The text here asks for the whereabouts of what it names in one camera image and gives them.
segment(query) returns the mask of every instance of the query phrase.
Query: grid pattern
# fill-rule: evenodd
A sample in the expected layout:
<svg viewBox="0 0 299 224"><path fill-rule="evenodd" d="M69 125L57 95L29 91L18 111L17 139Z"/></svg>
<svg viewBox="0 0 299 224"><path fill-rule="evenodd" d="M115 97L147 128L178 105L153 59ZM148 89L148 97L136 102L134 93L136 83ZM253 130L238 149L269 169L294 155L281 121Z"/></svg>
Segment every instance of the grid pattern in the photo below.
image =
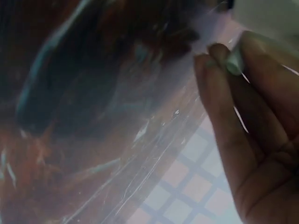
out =
<svg viewBox="0 0 299 224"><path fill-rule="evenodd" d="M208 118L127 224L213 224L232 204Z"/></svg>

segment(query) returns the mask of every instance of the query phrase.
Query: tile floor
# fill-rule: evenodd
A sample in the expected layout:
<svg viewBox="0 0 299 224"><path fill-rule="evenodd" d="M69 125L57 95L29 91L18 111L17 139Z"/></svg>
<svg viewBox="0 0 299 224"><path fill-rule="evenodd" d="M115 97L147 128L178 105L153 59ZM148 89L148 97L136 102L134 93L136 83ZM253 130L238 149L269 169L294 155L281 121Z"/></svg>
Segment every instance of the tile floor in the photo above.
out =
<svg viewBox="0 0 299 224"><path fill-rule="evenodd" d="M240 224L208 117L127 224Z"/></svg>

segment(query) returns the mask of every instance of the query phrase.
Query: white object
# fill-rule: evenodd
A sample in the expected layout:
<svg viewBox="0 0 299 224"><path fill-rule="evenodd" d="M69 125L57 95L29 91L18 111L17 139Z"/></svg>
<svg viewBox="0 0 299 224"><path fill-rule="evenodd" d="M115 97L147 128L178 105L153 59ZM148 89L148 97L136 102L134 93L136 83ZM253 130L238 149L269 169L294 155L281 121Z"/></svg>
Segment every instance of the white object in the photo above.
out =
<svg viewBox="0 0 299 224"><path fill-rule="evenodd" d="M252 35L299 59L299 0L236 0L233 18L254 31L243 35ZM227 69L233 75L244 69L239 42L227 59Z"/></svg>

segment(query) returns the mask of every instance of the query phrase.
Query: hand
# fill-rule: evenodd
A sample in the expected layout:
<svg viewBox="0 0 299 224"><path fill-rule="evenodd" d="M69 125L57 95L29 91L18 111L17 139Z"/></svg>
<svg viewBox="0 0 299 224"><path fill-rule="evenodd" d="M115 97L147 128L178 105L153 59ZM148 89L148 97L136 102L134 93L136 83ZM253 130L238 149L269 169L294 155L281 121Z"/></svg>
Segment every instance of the hand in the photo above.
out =
<svg viewBox="0 0 299 224"><path fill-rule="evenodd" d="M249 82L228 74L222 44L194 58L235 205L246 224L298 224L299 77L281 63L298 72L299 61L262 50L250 38L241 50Z"/></svg>

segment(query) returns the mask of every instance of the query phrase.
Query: plastic wrap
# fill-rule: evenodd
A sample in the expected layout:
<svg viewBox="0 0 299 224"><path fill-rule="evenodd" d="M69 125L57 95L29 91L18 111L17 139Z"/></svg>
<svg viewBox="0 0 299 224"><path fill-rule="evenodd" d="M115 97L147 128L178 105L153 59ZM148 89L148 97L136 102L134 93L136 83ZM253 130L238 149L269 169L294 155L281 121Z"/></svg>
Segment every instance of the plastic wrap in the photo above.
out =
<svg viewBox="0 0 299 224"><path fill-rule="evenodd" d="M2 1L1 223L125 223L202 121L197 1Z"/></svg>

